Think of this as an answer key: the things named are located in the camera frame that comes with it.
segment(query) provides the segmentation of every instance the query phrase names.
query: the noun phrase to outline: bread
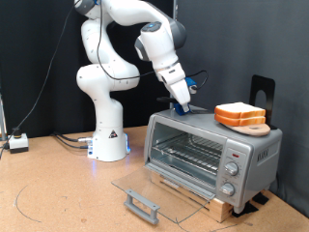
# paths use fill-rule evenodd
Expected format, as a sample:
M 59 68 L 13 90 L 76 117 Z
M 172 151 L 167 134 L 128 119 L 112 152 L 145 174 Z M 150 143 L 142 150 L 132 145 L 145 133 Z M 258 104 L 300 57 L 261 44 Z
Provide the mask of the bread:
M 266 118 L 264 116 L 251 117 L 245 119 L 231 119 L 227 117 L 223 117 L 221 115 L 215 114 L 214 119 L 221 124 L 238 127 L 238 126 L 249 126 L 253 124 L 264 124 Z
M 214 113 L 228 119 L 246 119 L 266 115 L 264 109 L 243 102 L 220 104 L 214 109 Z

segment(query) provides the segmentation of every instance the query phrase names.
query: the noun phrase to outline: toaster oven control panel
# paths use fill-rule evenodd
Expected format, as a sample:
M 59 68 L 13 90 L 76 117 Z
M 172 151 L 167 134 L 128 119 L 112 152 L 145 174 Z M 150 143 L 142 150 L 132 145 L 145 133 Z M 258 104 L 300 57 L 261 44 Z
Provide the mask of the toaster oven control panel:
M 240 152 L 238 149 L 228 148 L 225 154 L 222 154 L 220 165 L 223 170 L 217 180 L 217 195 L 220 196 L 219 199 L 235 206 L 240 201 L 246 159 L 244 151 Z

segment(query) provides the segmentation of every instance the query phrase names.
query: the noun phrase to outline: wooden board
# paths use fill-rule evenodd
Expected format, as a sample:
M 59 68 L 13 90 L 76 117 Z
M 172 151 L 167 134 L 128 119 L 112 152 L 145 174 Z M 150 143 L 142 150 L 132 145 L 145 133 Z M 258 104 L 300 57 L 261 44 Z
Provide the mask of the wooden board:
M 189 203 L 190 205 L 198 208 L 201 208 L 206 203 L 206 199 L 199 196 L 198 194 L 193 193 L 191 190 L 186 189 L 174 182 L 171 182 L 161 175 L 153 172 L 152 173 L 152 182 L 161 188 L 173 193 L 183 201 Z M 222 202 L 216 198 L 210 201 L 209 204 L 206 204 L 201 212 L 205 215 L 215 219 L 218 222 L 224 221 L 228 218 L 233 211 L 233 206 Z
M 245 133 L 253 136 L 264 136 L 270 133 L 270 127 L 267 124 L 255 124 L 243 127 L 232 127 L 228 125 L 224 125 L 225 127 L 237 131 L 240 133 Z

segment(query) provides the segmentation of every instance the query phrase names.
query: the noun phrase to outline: control knob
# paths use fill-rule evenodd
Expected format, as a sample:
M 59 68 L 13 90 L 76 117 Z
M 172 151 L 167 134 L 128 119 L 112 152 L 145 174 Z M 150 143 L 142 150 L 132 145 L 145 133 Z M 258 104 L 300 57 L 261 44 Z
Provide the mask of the control knob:
M 233 196 L 235 193 L 234 186 L 232 186 L 230 183 L 225 183 L 221 188 L 220 191 L 222 191 L 224 194 L 227 194 L 229 196 Z
M 234 162 L 229 162 L 225 164 L 224 167 L 231 176 L 235 176 L 239 173 L 239 167 Z

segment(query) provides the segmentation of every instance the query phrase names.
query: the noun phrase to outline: wooden block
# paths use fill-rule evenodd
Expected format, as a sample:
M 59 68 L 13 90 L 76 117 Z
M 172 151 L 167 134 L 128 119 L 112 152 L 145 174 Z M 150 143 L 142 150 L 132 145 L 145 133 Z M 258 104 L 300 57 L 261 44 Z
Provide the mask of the wooden block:
M 201 208 L 206 203 L 206 198 L 203 198 L 188 188 L 165 179 L 155 172 L 152 173 L 152 182 L 196 208 Z M 201 209 L 201 212 L 218 222 L 222 222 L 228 218 L 232 214 L 232 211 L 232 205 L 222 202 L 216 198 L 211 200 L 209 204 L 206 204 L 205 207 Z

